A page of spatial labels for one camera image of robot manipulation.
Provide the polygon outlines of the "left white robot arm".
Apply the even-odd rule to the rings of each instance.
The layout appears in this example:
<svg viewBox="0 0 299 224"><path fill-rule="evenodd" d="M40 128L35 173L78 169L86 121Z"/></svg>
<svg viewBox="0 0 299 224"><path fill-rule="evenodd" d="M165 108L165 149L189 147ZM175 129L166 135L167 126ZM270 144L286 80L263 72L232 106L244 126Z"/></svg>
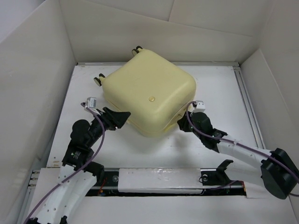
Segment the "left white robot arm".
<svg viewBox="0 0 299 224"><path fill-rule="evenodd" d="M115 112L84 106L94 119L77 120L72 126L71 141L62 159L57 184L33 208L25 219L26 224L66 224L79 204L94 185L104 182L104 166L93 161L99 153L92 146L104 141L106 131L124 126L130 112Z"/></svg>

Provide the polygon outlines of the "yellow hard-shell suitcase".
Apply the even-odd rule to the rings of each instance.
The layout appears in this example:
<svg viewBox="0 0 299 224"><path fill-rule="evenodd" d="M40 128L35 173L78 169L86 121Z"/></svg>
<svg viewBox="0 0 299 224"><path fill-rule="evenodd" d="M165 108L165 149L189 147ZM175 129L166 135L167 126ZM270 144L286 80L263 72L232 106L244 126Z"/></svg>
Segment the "yellow hard-shell suitcase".
<svg viewBox="0 0 299 224"><path fill-rule="evenodd" d="M155 52L137 46L133 58L108 76L99 74L105 100L119 112L130 112L128 123L146 137L171 130L196 93L192 75Z"/></svg>

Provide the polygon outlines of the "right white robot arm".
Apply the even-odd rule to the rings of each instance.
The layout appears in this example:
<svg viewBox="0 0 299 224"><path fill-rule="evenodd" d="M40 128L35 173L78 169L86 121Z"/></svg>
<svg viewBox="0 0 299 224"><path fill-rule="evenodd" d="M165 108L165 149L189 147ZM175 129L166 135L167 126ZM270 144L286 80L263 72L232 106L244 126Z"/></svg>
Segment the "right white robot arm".
<svg viewBox="0 0 299 224"><path fill-rule="evenodd" d="M181 131L196 135L206 148L232 156L257 169L260 176L248 181L265 187L279 199L286 199L299 183L299 170L283 149L271 151L246 146L214 128L203 112L186 112L177 124Z"/></svg>

